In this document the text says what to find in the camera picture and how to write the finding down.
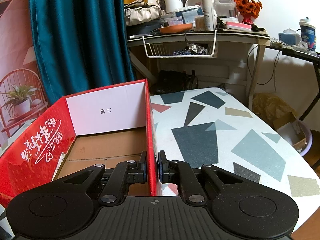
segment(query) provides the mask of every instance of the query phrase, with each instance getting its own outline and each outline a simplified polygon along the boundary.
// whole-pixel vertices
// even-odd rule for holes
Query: geometric pattern tablecloth
[[[291,196],[301,226],[320,206],[320,179],[270,126],[219,88],[151,96],[156,148],[193,168],[210,163]],[[163,185],[164,195],[176,187]]]

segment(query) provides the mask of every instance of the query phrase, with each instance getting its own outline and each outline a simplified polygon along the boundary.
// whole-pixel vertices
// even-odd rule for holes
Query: red vase
[[[253,21],[251,20],[251,15],[249,15],[249,14],[243,15],[243,21],[242,21],[242,23],[253,24]]]

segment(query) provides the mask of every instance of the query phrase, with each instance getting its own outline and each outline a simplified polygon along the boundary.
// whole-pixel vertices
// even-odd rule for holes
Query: green plant
[[[35,92],[39,90],[38,88],[29,86],[29,85],[22,85],[18,87],[12,84],[12,87],[13,87],[13,91],[2,93],[2,94],[5,94],[8,98],[8,101],[3,106],[5,106],[5,109],[9,107],[9,111],[14,106],[17,106],[28,99],[31,100],[31,96],[33,96]]]

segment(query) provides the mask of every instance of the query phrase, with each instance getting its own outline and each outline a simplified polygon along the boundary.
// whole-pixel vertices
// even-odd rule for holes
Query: wooden floor
[[[304,156],[310,166],[320,159],[320,132],[312,131],[312,135],[312,147]],[[317,168],[316,173],[320,177],[320,167]],[[320,240],[320,208],[292,234],[292,238],[294,240]]]

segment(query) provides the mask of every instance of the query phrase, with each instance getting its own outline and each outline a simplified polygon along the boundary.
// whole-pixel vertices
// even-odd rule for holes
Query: white plant pot
[[[31,110],[30,108],[30,100],[26,100],[22,102],[21,104],[18,104],[14,107],[14,114],[15,115],[23,115]]]

